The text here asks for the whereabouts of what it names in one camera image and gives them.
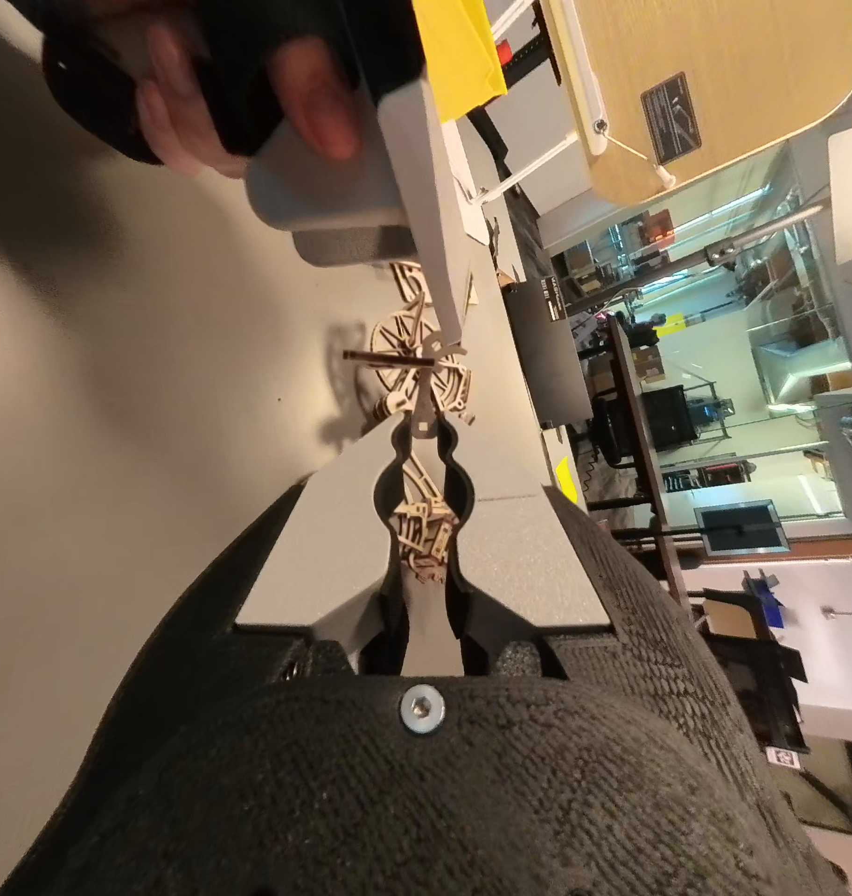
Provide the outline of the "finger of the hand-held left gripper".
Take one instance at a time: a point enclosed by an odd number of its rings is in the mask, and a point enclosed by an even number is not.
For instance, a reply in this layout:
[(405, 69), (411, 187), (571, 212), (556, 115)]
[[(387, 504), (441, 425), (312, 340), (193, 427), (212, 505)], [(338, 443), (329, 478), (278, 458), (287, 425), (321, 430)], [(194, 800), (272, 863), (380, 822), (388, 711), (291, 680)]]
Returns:
[(421, 75), (386, 94), (378, 102), (378, 124), (438, 324), (447, 344), (458, 345), (472, 260), (427, 78)]

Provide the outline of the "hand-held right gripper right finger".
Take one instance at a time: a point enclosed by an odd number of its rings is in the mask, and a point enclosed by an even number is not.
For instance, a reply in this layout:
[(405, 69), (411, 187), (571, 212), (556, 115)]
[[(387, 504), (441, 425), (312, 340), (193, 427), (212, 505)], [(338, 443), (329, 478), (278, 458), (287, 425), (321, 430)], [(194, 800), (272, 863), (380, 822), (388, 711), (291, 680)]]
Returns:
[(614, 626), (544, 484), (459, 418), (440, 418), (444, 494), (457, 517), (445, 600), (465, 675), (488, 675), (511, 644), (537, 654), (539, 671), (559, 637), (606, 636)]

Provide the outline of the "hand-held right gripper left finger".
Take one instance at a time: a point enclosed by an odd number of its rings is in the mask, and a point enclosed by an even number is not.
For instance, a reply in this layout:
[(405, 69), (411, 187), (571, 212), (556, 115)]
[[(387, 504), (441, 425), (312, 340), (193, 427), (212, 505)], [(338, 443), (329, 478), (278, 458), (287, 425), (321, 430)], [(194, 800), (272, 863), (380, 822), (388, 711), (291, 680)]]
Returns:
[(409, 639), (398, 532), (409, 417), (390, 417), (302, 486), (241, 606), (243, 630), (336, 642), (371, 675), (398, 675)]

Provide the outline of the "forked wooden model part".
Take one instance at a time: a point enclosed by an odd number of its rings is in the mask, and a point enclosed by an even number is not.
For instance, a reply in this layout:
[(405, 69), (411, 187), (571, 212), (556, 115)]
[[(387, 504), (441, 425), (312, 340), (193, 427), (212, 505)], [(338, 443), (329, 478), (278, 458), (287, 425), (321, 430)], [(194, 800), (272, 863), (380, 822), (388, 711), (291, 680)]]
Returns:
[(413, 378), (412, 408), (410, 410), (410, 429), (413, 439), (428, 440), (436, 437), (438, 416), (436, 403), (432, 393), (432, 378), (440, 369), (437, 357), (416, 358), (408, 369)]

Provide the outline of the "wooden bicycle model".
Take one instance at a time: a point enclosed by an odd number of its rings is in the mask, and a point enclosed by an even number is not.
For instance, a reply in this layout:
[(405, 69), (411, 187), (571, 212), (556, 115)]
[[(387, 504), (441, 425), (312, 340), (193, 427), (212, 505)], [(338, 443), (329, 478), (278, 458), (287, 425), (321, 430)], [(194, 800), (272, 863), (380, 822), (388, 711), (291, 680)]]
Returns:
[[(432, 297), (419, 263), (390, 263), (402, 306), (372, 330), (370, 352), (378, 355), (420, 357), (438, 330), (429, 316)], [(374, 418), (385, 420), (396, 412), (413, 411), (418, 397), (420, 370), (415, 367), (374, 367), (384, 395), (374, 407)], [(431, 380), (432, 402), (439, 411), (450, 411), (471, 424), (468, 409), (473, 373), (463, 355), (447, 353)], [(404, 499), (395, 512), (399, 554), (404, 565), (421, 583), (443, 584), (447, 557), (457, 524), (440, 487), (416, 453), (403, 466)]]

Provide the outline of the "person's left hand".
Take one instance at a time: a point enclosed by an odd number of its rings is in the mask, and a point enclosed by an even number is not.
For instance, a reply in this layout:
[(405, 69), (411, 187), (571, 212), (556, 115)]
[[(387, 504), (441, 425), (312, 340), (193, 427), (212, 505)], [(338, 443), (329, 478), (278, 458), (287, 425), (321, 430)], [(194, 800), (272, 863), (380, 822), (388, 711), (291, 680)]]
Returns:
[[(137, 87), (140, 130), (167, 168), (186, 176), (203, 169), (240, 178), (246, 162), (226, 151), (191, 62), (187, 33), (175, 15), (144, 24), (150, 73)], [(279, 106), (308, 148), (334, 161), (361, 147), (353, 90), (330, 49), (317, 37), (293, 39), (266, 66)]]

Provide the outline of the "yellow plastic bin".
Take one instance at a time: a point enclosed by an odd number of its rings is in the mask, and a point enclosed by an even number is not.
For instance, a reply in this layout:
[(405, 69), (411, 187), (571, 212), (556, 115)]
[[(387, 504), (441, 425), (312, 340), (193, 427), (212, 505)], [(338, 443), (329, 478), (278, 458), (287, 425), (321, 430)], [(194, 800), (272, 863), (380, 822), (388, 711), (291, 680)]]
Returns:
[(483, 1), (412, 2), (440, 122), (507, 94)]

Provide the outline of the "white stand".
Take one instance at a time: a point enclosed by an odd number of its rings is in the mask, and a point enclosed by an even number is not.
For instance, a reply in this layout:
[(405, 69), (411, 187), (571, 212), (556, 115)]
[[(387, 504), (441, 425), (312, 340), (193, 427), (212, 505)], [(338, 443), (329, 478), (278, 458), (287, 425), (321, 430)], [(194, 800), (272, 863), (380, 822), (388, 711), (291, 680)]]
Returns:
[[(486, 204), (519, 187), (528, 176), (574, 145), (581, 147), (588, 161), (596, 161), (610, 146), (616, 146), (654, 171), (654, 185), (659, 193), (673, 190), (678, 185), (677, 178), (659, 164), (655, 156), (647, 156), (613, 137), (576, 2), (512, 3), (490, 26), (492, 46), (498, 48), (501, 38), (513, 23), (533, 7), (537, 8), (536, 16), (543, 28), (537, 49), (544, 52), (558, 68), (558, 79), (566, 90), (576, 126), (559, 143), (508, 175), (496, 187), (477, 192), (469, 182), (457, 178), (456, 192), (461, 210), (465, 214), (482, 211)], [(539, 219), (544, 247), (568, 246), (623, 209), (623, 206), (603, 199), (594, 189), (585, 190)]]

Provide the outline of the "black flat box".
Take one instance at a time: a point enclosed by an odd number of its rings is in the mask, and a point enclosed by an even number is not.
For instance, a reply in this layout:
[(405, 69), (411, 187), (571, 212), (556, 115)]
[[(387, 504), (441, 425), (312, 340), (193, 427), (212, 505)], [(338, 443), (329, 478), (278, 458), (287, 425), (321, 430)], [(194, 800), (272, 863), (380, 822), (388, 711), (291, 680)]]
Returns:
[(556, 278), (513, 282), (501, 296), (542, 429), (586, 425), (593, 418), (591, 400)]

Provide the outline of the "grey framed panel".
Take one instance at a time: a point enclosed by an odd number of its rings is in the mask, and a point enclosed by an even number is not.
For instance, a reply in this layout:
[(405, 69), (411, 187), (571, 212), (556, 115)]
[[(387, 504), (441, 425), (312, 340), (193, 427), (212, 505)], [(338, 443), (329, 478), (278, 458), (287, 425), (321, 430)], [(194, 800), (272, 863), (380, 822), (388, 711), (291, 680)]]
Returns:
[(693, 509), (705, 553), (711, 558), (790, 553), (790, 542), (771, 499)]

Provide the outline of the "small blue object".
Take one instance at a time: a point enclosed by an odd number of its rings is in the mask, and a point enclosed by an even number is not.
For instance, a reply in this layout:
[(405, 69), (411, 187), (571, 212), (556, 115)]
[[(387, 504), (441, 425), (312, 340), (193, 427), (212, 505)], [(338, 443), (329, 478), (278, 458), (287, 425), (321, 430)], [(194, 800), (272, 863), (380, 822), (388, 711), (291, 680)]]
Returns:
[(775, 596), (775, 588), (780, 584), (778, 577), (762, 569), (758, 569), (756, 575), (744, 570), (741, 584), (746, 594), (756, 601), (768, 628), (783, 630), (783, 604)]

